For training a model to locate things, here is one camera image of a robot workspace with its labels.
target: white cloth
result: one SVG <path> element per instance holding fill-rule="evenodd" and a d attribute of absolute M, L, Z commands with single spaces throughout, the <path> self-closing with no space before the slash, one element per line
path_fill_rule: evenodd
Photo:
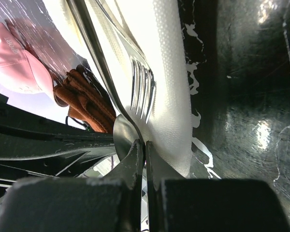
<path fill-rule="evenodd" d="M 57 29 L 103 82 L 65 0 L 43 0 Z M 127 33 L 133 35 L 157 82 L 157 94 L 148 124 L 130 111 L 132 70 L 128 54 L 114 30 L 99 15 L 95 0 L 86 0 L 91 20 L 110 67 L 118 95 L 145 141 L 183 176 L 189 174 L 192 136 L 189 84 L 177 0 L 106 0 Z"/>

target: silver fork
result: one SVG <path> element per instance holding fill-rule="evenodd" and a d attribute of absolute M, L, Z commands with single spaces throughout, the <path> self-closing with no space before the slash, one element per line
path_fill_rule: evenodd
<path fill-rule="evenodd" d="M 133 110 L 134 103 L 136 101 L 136 115 L 138 115 L 139 109 L 141 109 L 140 118 L 142 119 L 145 108 L 147 108 L 145 112 L 145 123 L 147 123 L 152 112 L 156 95 L 156 81 L 154 75 L 145 59 L 143 52 L 123 30 L 115 16 L 112 14 L 107 3 L 104 0 L 96 0 L 96 3 L 100 7 L 110 25 L 117 32 L 118 37 L 130 56 L 130 61 L 132 64 L 132 95 L 130 110 Z"/>

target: brown glove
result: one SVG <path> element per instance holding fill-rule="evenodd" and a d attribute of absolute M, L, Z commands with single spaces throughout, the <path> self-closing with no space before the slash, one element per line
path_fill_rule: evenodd
<path fill-rule="evenodd" d="M 95 78 L 88 80 L 90 71 L 82 65 L 76 69 L 54 88 L 55 95 L 70 106 L 70 117 L 87 122 L 94 131 L 113 134 L 116 114 L 107 92 Z"/>

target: textured fabric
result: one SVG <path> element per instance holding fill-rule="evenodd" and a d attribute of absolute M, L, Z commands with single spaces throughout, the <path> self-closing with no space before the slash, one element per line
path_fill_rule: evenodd
<path fill-rule="evenodd" d="M 159 154 L 187 176 L 192 156 L 192 120 L 177 1 L 117 0 L 114 4 L 110 1 L 114 0 L 107 2 L 110 7 L 117 7 L 120 14 L 114 13 L 115 16 L 120 15 L 117 19 L 123 28 L 129 27 L 127 34 L 133 35 L 144 52 L 157 81 L 153 112 L 148 124 L 145 124 L 135 111 L 130 111 L 132 70 L 129 55 L 100 14 L 95 0 L 86 0 L 120 100 L 144 139 L 153 141 Z M 44 0 L 44 3 L 63 38 L 70 40 L 68 43 L 76 52 L 78 49 L 82 51 L 81 55 L 88 59 L 94 74 L 99 77 L 66 1 L 56 1 L 58 8 L 51 0 Z"/>
<path fill-rule="evenodd" d="M 69 106 L 69 116 L 87 122 L 94 131 L 113 133 L 115 111 L 105 90 L 99 86 L 91 86 L 82 74 L 82 66 L 71 70 L 63 85 L 54 88 L 57 97 Z"/>
<path fill-rule="evenodd" d="M 45 66 L 0 23 L 0 83 L 19 93 L 46 93 L 54 99 L 53 81 Z"/>

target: black marble surface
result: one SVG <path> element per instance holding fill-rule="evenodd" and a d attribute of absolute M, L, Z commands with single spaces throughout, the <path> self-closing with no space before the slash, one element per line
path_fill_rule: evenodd
<path fill-rule="evenodd" d="M 191 177 L 264 180 L 290 219 L 290 0 L 178 3 L 193 137 L 209 151 L 193 139 Z"/>

